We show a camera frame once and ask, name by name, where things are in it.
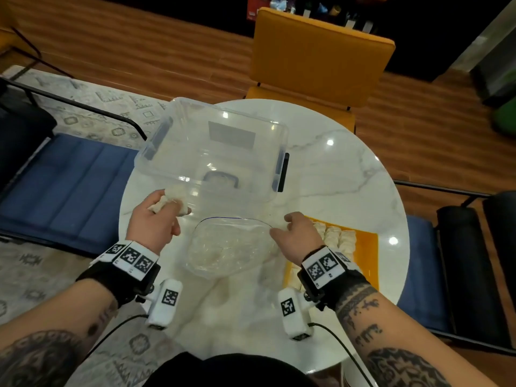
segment yellow chair backrest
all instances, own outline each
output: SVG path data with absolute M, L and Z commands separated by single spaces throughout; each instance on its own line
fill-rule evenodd
M 261 8 L 250 77 L 324 101 L 360 107 L 394 49 L 390 39 Z
M 13 16 L 9 5 L 5 0 L 0 0 L 0 29 L 11 30 L 11 27 L 16 27 L 16 19 Z

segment hand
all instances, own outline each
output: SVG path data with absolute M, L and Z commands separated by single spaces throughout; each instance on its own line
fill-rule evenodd
M 303 216 L 301 212 L 286 214 L 285 221 L 288 222 L 288 230 L 271 228 L 270 236 L 289 261 L 301 266 L 304 257 L 324 246 L 324 242 L 314 228 L 312 220 Z
M 182 202 L 169 202 L 157 214 L 148 209 L 158 202 L 162 195 L 164 190 L 156 190 L 134 208 L 126 235 L 126 240 L 137 241 L 157 255 L 165 245 L 170 243 L 172 236 L 181 234 L 177 215 L 181 210 Z

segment row of dumplings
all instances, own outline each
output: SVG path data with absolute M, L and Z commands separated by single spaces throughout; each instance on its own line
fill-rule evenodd
M 326 227 L 325 223 L 314 221 L 314 227 L 326 246 L 339 249 L 346 257 L 353 260 L 353 253 L 357 243 L 355 231 L 342 230 L 339 227 Z

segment clear plastic container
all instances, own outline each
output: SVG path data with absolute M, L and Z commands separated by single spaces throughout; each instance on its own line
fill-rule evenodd
M 278 190 L 287 137 L 274 120 L 176 98 L 135 167 L 181 188 L 196 216 L 255 217 Z
M 207 279 L 227 277 L 256 267 L 277 255 L 271 226 L 260 220 L 209 217 L 197 224 L 186 267 Z

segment person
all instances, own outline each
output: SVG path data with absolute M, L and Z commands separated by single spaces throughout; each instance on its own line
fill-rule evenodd
M 126 235 L 127 240 L 156 255 L 173 236 L 181 233 L 177 221 L 180 203 L 171 202 L 157 214 L 148 210 L 163 194 L 163 190 L 155 191 L 134 209 Z M 321 249 L 324 243 L 311 220 L 300 212 L 287 214 L 285 220 L 287 230 L 273 228 L 270 235 L 283 255 L 301 266 L 306 256 Z M 336 312 L 378 386 L 495 386 L 374 289 L 362 274 L 354 273 L 346 272 L 339 276 L 339 281 L 334 280 L 338 285 L 327 292 L 332 292 L 335 300 L 328 306 Z M 131 300 L 118 289 L 125 285 L 123 279 L 111 285 L 106 277 L 87 270 L 64 292 L 0 327 L 0 387 L 65 385 L 120 303 Z M 201 361 L 182 353 L 158 368 L 145 386 L 217 382 L 315 385 L 301 371 L 279 360 L 229 354 Z

